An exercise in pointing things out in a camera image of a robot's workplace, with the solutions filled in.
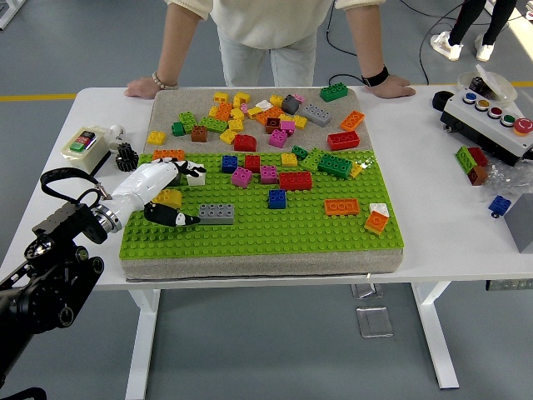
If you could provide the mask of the person's left hand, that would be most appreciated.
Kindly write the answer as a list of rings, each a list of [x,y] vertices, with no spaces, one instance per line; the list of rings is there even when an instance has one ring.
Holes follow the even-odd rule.
[[[384,99],[410,97],[416,94],[411,83],[397,75],[389,75],[383,83],[374,87],[366,87],[366,90],[374,96]]]

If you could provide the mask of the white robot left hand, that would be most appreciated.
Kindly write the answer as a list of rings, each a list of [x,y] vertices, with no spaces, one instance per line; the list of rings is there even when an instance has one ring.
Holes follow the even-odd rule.
[[[111,220],[118,230],[125,227],[130,216],[137,211],[143,211],[146,220],[168,227],[198,224],[201,222],[199,217],[186,215],[152,200],[178,175],[198,178],[206,171],[201,164],[194,162],[159,158],[138,167],[113,191],[112,199],[102,201],[100,205],[111,213]]]

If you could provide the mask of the person's right hand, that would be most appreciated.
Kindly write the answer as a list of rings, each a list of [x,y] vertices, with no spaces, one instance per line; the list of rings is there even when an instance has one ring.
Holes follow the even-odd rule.
[[[166,85],[157,77],[141,77],[127,85],[124,95],[132,98],[152,100],[160,91],[176,90],[178,85]]]

